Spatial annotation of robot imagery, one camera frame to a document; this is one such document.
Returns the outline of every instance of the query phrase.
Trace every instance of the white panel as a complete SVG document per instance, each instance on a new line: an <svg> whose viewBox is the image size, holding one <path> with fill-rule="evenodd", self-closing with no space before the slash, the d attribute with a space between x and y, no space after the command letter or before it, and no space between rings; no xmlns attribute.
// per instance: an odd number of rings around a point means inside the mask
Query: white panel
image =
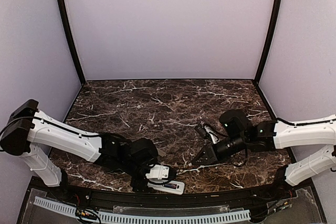
<svg viewBox="0 0 336 224"><path fill-rule="evenodd" d="M66 0L89 80L254 78L273 0Z"/></svg>
<svg viewBox="0 0 336 224"><path fill-rule="evenodd" d="M0 0L0 128L28 99L62 120L80 88L56 0ZM16 223L32 173L0 153L0 222Z"/></svg>
<svg viewBox="0 0 336 224"><path fill-rule="evenodd" d="M261 87L277 116L336 114L336 0L282 0ZM296 147L304 157L320 147ZM328 223L336 223L335 174L313 178Z"/></svg>

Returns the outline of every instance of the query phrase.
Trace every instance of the dark marble surface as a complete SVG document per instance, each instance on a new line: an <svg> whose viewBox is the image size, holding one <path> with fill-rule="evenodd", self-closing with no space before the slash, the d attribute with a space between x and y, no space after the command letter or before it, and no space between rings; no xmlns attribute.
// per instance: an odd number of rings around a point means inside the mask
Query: dark marble surface
<svg viewBox="0 0 336 224"><path fill-rule="evenodd" d="M270 184L277 168L289 164L286 150L251 153L247 165L230 163L192 166L204 145L193 129L204 121L224 131L219 116L229 109L243 109L253 124L269 114L248 80L130 80L90 81L82 88L67 123L92 132L114 132L132 140L146 137L166 152L160 162L178 169L176 180L185 193L231 190ZM131 191L130 176L109 173L84 159L53 149L52 161L69 175L72 185ZM243 160L241 152L233 158Z"/></svg>

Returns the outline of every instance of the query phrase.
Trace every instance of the white ventilation grille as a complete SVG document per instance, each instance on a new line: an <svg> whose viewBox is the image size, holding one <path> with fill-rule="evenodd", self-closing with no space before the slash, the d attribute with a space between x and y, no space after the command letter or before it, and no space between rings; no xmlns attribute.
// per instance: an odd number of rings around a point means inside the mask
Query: white ventilation grille
<svg viewBox="0 0 336 224"><path fill-rule="evenodd" d="M75 218L76 208L48 199L35 197L34 205L43 207L61 215ZM190 217L149 217L119 215L100 211L99 217L105 224L225 224L250 220L250 211L228 212L217 215Z"/></svg>

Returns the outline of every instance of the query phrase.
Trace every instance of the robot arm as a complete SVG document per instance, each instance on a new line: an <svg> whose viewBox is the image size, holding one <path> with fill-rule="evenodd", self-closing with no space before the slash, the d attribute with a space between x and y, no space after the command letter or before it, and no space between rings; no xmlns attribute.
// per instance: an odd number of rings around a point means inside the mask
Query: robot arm
<svg viewBox="0 0 336 224"><path fill-rule="evenodd" d="M336 166L336 115L300 122L277 119L253 126L242 110L229 110L220 116L219 121L228 137L205 145L193 159L193 164L214 164L246 148L252 152L264 152L291 146L325 144L309 157L278 169L276 179L295 186ZM202 124L196 130L203 138L213 141L213 133L209 134Z"/></svg>
<svg viewBox="0 0 336 224"><path fill-rule="evenodd" d="M174 169L158 164L158 151L152 141L141 138L131 142L117 134L86 132L49 117L37 105L37 101L28 100L11 114L0 146L22 158L47 186L66 184L67 175L51 162L40 144L73 153L112 171L122 170L132 176L134 191L145 192L152 187L182 194L184 184L172 181L176 177ZM178 183L179 190L170 189L171 183Z"/></svg>

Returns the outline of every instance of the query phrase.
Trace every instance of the gray partition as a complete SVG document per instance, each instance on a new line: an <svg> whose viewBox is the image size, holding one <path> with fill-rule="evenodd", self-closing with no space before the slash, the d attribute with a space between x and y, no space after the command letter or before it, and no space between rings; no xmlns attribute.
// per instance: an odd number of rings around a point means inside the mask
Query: gray partition
<svg viewBox="0 0 336 224"><path fill-rule="evenodd" d="M66 0L87 80L246 78L273 0Z"/></svg>
<svg viewBox="0 0 336 224"><path fill-rule="evenodd" d="M282 0L260 86L277 116L336 114L336 0ZM321 146L293 148L302 159ZM329 223L336 223L335 174L313 178Z"/></svg>
<svg viewBox="0 0 336 224"><path fill-rule="evenodd" d="M62 120L80 88L57 0L0 0L0 128L28 99ZM32 173L0 153L0 222L15 223Z"/></svg>

